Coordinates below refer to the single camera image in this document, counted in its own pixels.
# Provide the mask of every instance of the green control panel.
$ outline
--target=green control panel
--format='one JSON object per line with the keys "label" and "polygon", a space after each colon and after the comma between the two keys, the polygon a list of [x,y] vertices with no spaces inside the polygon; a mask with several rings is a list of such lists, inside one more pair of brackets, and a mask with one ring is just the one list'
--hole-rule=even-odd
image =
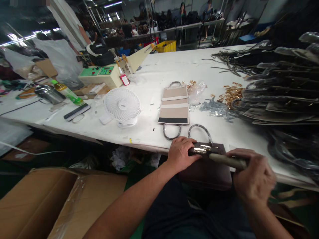
{"label": "green control panel", "polygon": [[99,75],[110,75],[112,73],[113,68],[114,68],[113,66],[102,67]]}
{"label": "green control panel", "polygon": [[97,76],[99,74],[100,69],[101,68],[98,66],[95,66],[93,68],[84,68],[80,76]]}

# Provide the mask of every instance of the fluorescent light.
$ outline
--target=fluorescent light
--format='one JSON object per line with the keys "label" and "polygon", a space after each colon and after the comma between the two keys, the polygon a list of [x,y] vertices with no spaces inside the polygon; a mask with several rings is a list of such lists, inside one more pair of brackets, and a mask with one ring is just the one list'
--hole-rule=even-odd
{"label": "fluorescent light", "polygon": [[[58,30],[61,30],[61,28],[54,28],[54,29],[53,29],[53,31],[58,31]],[[41,33],[43,33],[43,34],[48,34],[48,33],[50,32],[50,30],[46,30],[46,31],[35,31],[35,32],[33,32],[32,35],[26,36],[26,37],[24,37],[24,38],[25,38],[26,40],[29,40],[29,39],[31,39],[31,38],[35,38],[35,37],[37,36],[36,33],[38,33],[38,32],[41,32]],[[23,38],[14,38],[12,41],[0,45],[0,47],[9,46],[9,45],[11,45],[11,44],[16,44],[16,43],[21,43],[21,45],[26,46],[25,43],[22,43],[23,41],[24,41]]]}
{"label": "fluorescent light", "polygon": [[104,6],[104,8],[112,7],[114,5],[121,4],[121,3],[122,3],[122,1],[116,2],[116,3],[110,4],[110,5],[106,5],[106,6]]}

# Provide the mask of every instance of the hand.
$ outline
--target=hand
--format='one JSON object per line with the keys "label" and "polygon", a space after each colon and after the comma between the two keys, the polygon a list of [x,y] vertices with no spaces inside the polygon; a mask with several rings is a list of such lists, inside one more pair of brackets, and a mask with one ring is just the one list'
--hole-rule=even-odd
{"label": "hand", "polygon": [[256,209],[267,207],[270,193],[276,185],[276,175],[268,159],[250,149],[234,149],[226,155],[250,160],[247,169],[236,170],[234,174],[234,186],[244,205]]}
{"label": "hand", "polygon": [[188,156],[188,150],[194,147],[193,143],[196,142],[196,140],[186,137],[173,139],[168,152],[167,163],[176,170],[176,173],[183,171],[196,160],[202,158],[199,154]]}

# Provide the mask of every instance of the beige fabric panel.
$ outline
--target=beige fabric panel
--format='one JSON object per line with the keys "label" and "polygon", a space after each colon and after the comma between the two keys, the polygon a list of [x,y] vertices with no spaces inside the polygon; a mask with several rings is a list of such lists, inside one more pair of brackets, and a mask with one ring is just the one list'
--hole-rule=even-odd
{"label": "beige fabric panel", "polygon": [[188,107],[184,108],[161,108],[160,118],[188,118]]}
{"label": "beige fabric panel", "polygon": [[164,90],[163,98],[169,98],[174,96],[186,96],[187,95],[187,87],[176,88]]}
{"label": "beige fabric panel", "polygon": [[162,105],[172,105],[172,104],[182,104],[182,103],[188,103],[188,98],[179,99],[179,100],[171,100],[171,101],[163,101]]}

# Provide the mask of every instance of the black stripe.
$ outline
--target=black stripe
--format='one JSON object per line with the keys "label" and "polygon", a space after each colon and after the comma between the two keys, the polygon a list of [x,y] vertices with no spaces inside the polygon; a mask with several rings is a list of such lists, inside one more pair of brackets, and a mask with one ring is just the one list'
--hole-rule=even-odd
{"label": "black stripe", "polygon": [[184,124],[187,124],[187,118],[163,118],[163,117],[160,117],[158,122],[159,123],[174,123],[174,124],[184,123]]}

